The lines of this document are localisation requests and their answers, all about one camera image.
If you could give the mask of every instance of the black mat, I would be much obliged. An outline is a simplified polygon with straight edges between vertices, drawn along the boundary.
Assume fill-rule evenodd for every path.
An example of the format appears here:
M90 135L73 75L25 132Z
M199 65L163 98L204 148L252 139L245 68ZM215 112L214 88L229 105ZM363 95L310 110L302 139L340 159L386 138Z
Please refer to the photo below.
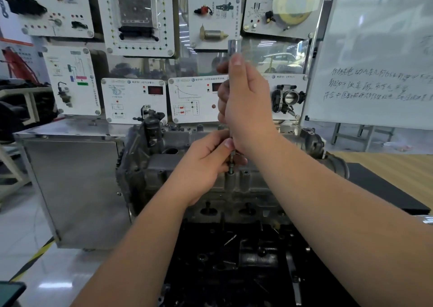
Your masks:
M430 208L359 163L348 163L349 181L381 197L411 215L428 215Z

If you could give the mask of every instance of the yellow and black tape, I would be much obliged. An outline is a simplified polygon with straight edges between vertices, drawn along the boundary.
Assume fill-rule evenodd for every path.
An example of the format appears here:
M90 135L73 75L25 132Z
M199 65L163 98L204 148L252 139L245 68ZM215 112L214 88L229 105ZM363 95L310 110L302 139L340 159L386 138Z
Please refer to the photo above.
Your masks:
M9 280L9 282L17 282L21 277L23 277L25 272L27 272L30 267L33 266L35 262L44 255L44 253L51 247L54 242L54 237L49 239L48 242L46 242L46 244L44 244L44 246L39 249L39 251L36 252L24 266L21 267L21 269Z

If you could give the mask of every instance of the screwdriver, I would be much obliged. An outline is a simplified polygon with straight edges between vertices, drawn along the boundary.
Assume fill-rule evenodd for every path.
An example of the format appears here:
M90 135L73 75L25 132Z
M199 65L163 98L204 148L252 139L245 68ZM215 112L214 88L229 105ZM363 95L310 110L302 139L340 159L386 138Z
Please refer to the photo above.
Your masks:
M232 57L234 54L241 52L241 40L240 39L231 39L228 42L229 42L229 46L228 46L229 57ZM230 130L230 138L233 138L233 134L232 134L231 130ZM230 160L229 160L229 174L230 175L233 174L233 168L235 166L235 161L234 161L235 155L236 155L236 151L232 151L230 153Z

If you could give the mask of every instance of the fingernail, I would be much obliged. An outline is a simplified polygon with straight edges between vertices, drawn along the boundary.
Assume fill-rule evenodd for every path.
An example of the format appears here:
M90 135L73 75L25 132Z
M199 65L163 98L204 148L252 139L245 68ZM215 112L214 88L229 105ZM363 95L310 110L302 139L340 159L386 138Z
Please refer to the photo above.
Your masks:
M234 150L235 149L235 144L233 143L233 139L232 138L228 138L224 141L224 145L230 149L230 150Z
M232 65L242 65L242 62L243 62L242 54L240 54L240 53L234 54L232 56L230 62L232 63Z

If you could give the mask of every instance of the wooden table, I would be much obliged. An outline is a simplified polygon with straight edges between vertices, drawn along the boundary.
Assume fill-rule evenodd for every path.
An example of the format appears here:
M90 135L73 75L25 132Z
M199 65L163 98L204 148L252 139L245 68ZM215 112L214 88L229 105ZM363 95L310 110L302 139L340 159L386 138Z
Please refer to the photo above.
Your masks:
M346 162L360 163L433 210L433 155L367 152L332 154Z

